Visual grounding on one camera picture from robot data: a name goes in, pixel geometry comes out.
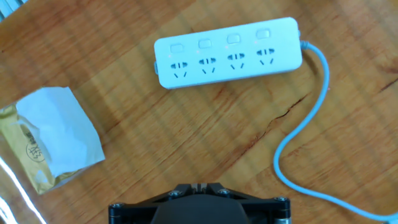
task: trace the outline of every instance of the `food wrapper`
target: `food wrapper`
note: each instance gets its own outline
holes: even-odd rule
[[[104,159],[98,134],[69,88],[42,88],[1,109],[0,139],[38,194]]]

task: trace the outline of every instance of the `wooden table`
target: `wooden table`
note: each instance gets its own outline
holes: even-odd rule
[[[166,90],[154,73],[160,37],[279,17],[323,50],[330,90],[280,165],[304,187],[379,214],[398,211],[398,1],[30,0],[0,23],[0,108],[41,86],[69,86],[106,160],[38,196],[48,223],[107,223],[112,202],[135,203],[180,183],[221,182],[292,200],[294,223],[377,223],[298,194],[272,168],[283,137],[322,83],[312,53],[283,75]],[[38,223],[1,171],[0,195],[20,223]]]

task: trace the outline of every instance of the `white paper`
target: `white paper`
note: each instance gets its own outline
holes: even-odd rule
[[[54,177],[105,159],[98,133],[69,87],[41,88],[16,106]]]

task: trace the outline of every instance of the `blue power cord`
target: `blue power cord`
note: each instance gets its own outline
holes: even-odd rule
[[[352,212],[357,213],[358,215],[362,215],[363,217],[370,218],[372,220],[376,220],[376,221],[380,221],[380,222],[391,222],[391,223],[397,222],[398,221],[398,213],[395,213],[392,215],[375,215],[375,214],[366,212],[366,211],[361,210],[353,205],[350,205],[349,203],[344,202],[338,198],[300,187],[297,184],[294,184],[293,182],[288,180],[283,175],[283,173],[280,171],[280,168],[279,168],[280,154],[284,150],[287,143],[289,143],[290,140],[292,140],[299,132],[301,132],[301,130],[304,127],[306,127],[306,125],[311,121],[311,119],[318,112],[319,108],[321,107],[321,105],[323,103],[323,100],[326,97],[326,93],[328,91],[328,86],[329,86],[329,79],[330,79],[329,65],[328,65],[328,62],[326,61],[326,58],[323,55],[323,53],[316,46],[308,43],[307,41],[301,41],[301,48],[303,50],[309,49],[309,50],[313,51],[319,57],[322,67],[323,67],[323,85],[322,85],[322,90],[321,90],[320,96],[318,97],[318,100],[315,103],[315,106],[310,111],[310,113],[304,118],[304,120],[290,134],[288,134],[286,136],[286,138],[284,138],[282,140],[282,142],[279,144],[278,148],[276,149],[275,156],[274,156],[274,169],[275,169],[276,175],[279,177],[279,179],[283,183],[285,183],[287,186],[289,186],[290,188],[292,188],[300,193],[303,193],[303,194],[306,194],[306,195],[309,195],[312,197],[317,197],[317,198],[320,198],[323,200],[327,200],[327,201],[335,203],[341,207],[344,207],[348,210],[351,210]]]

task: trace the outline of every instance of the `electrical outlet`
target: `electrical outlet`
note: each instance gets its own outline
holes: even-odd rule
[[[288,17],[161,38],[155,70],[168,89],[289,72],[302,63],[299,35]]]

